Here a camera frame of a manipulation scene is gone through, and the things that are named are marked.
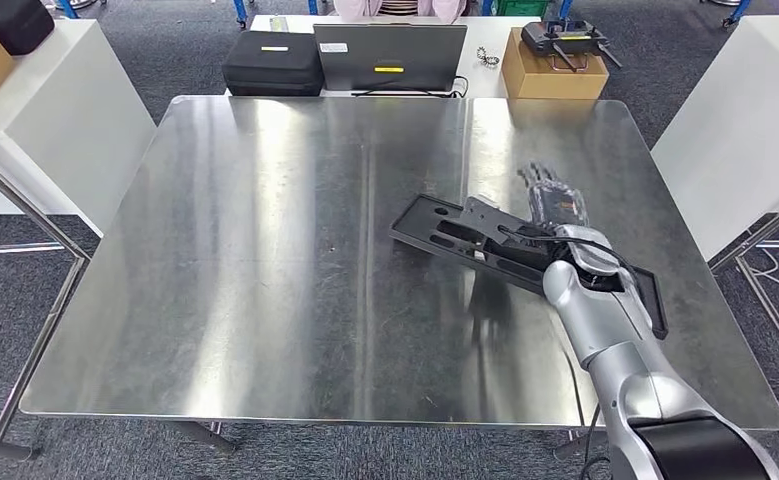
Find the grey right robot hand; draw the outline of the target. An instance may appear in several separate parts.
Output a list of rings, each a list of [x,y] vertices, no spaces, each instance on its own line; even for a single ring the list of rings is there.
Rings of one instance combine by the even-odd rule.
[[[517,174],[527,188],[530,221],[544,228],[559,225],[587,226],[588,213],[582,193],[559,178],[553,169],[530,162]]]

